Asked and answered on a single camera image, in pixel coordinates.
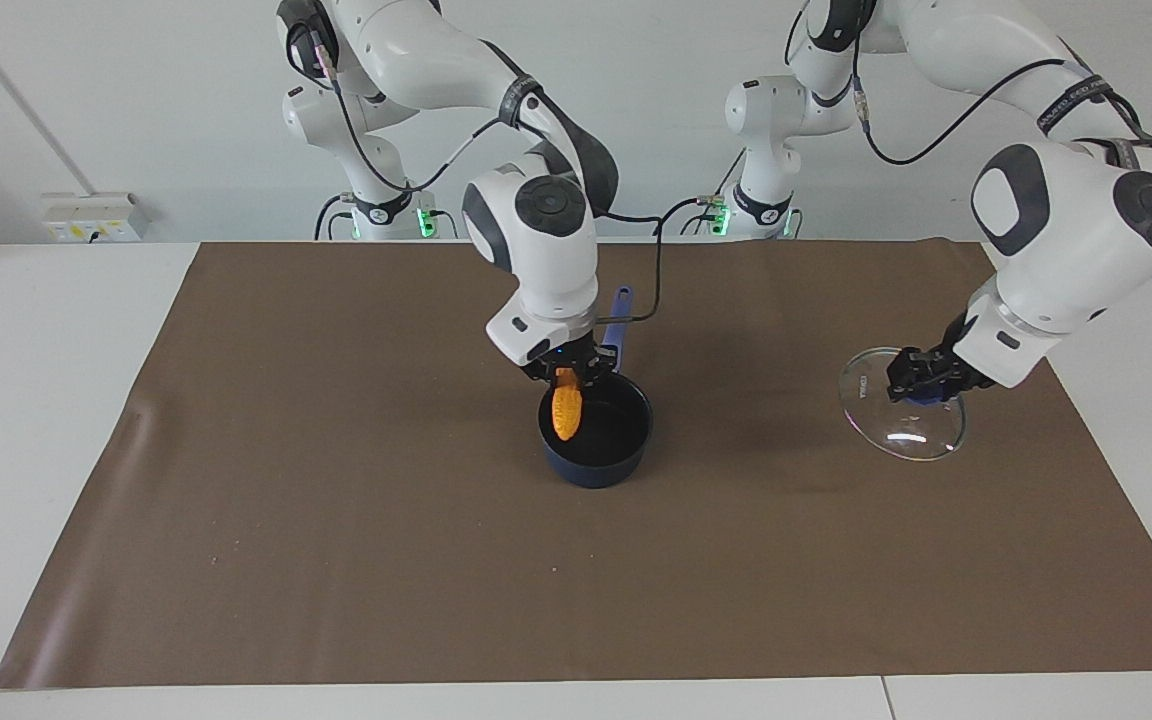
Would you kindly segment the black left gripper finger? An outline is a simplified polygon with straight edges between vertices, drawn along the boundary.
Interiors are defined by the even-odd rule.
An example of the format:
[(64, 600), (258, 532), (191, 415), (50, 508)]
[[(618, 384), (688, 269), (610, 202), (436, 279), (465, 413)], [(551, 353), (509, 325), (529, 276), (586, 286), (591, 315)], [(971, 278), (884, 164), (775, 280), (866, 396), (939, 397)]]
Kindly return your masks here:
[(900, 348), (886, 369), (890, 389), (932, 389), (941, 386), (941, 347)]
[(910, 386), (892, 382), (887, 388), (887, 395), (893, 404), (908, 402), (915, 406), (946, 404), (955, 400), (961, 392), (963, 392), (961, 381), (914, 382)]

